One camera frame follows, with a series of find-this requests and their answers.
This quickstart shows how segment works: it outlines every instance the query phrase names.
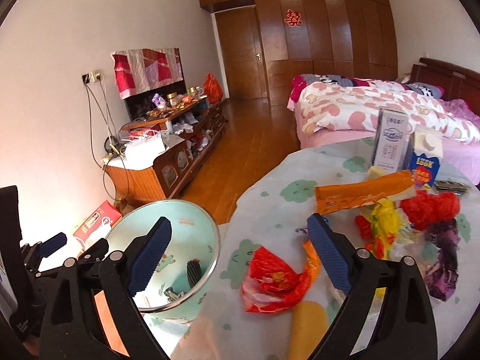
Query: white milk carton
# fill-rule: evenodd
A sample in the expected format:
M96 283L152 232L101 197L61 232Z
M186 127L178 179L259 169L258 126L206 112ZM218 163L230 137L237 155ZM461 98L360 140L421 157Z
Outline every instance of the white milk carton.
M380 108L377 135L371 164L388 173L394 173L402 165L405 134L409 117L405 112Z
M406 149L404 169L412 171L415 184L434 185L443 159L442 133L417 125Z

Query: red box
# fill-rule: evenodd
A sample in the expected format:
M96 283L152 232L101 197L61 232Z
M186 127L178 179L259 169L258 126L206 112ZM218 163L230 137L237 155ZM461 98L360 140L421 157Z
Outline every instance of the red box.
M98 207L74 232L73 236L82 245L85 251L100 238L104 238L110 232L112 226L122 218L107 200Z

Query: bowl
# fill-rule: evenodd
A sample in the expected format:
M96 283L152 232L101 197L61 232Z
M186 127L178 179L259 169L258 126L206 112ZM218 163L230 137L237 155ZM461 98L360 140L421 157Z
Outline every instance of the bowl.
M134 298L139 311L165 321L189 325L198 315L208 290L208 280L220 254L220 234L213 218L200 206L184 200L168 199L146 204L116 223L106 239L109 253L124 251L135 237L146 235L164 216L171 222L172 239L145 291ZM200 281L190 288L187 263L200 263ZM172 288L180 298L166 295Z

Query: wooden headboard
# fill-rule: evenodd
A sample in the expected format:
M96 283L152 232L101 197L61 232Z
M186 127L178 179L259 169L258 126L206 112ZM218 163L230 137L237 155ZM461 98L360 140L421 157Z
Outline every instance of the wooden headboard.
M480 115L480 73L431 58L420 58L414 64L412 83L426 83L445 89L443 100L464 99L471 110Z

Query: door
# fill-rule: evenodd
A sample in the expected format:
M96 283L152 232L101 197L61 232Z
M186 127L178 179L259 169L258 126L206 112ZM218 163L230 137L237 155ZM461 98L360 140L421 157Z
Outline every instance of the door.
M267 97L265 65L255 8L215 14L230 98Z

